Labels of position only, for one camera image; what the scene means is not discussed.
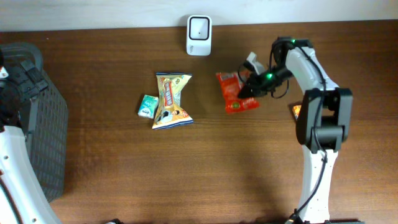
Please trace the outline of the red snack packet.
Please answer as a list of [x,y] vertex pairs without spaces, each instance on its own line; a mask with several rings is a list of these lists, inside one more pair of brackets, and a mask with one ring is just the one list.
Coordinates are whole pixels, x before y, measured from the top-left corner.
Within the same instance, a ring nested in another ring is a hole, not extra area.
[[220,83],[222,95],[225,101],[225,111],[227,113],[238,113],[259,107],[259,102],[253,97],[245,99],[238,98],[238,94],[243,87],[243,83],[239,79],[237,72],[218,72],[216,77]]

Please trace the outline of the orange white small packet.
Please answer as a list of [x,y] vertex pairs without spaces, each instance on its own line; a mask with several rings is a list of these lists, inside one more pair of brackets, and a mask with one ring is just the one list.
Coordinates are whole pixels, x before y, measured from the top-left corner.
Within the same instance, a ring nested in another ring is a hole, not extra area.
[[298,118],[299,118],[301,107],[302,107],[301,105],[295,105],[292,108],[292,112],[293,112],[294,118],[296,120],[298,120]]

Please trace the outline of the yellow wet wipes pack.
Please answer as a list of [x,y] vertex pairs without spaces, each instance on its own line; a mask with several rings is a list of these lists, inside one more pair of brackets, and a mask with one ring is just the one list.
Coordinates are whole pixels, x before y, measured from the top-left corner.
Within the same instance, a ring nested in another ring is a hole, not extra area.
[[192,124],[193,118],[181,107],[181,92],[191,73],[157,72],[159,105],[152,129],[168,129]]

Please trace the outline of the teal tissue pack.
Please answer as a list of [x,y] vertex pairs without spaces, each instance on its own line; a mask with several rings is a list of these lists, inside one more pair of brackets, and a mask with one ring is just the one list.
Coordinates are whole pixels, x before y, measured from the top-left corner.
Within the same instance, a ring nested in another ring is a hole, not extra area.
[[137,114],[143,118],[153,119],[155,116],[155,110],[157,109],[158,104],[159,104],[158,97],[144,95]]

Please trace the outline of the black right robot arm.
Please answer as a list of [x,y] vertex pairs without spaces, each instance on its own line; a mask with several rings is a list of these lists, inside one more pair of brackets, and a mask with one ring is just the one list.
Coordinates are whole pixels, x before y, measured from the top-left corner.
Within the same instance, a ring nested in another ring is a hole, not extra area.
[[333,167],[347,140],[353,94],[340,88],[326,73],[308,39],[279,37],[263,66],[251,52],[242,64],[249,77],[242,81],[238,98],[274,94],[295,78],[303,92],[296,119],[296,137],[304,156],[303,187],[297,208],[287,223],[329,223],[329,196]]

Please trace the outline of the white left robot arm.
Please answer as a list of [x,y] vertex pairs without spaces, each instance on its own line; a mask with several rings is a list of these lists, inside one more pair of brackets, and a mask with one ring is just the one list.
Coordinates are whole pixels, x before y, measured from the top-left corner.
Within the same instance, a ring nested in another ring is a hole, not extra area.
[[33,44],[1,45],[1,223],[60,223],[68,106]]

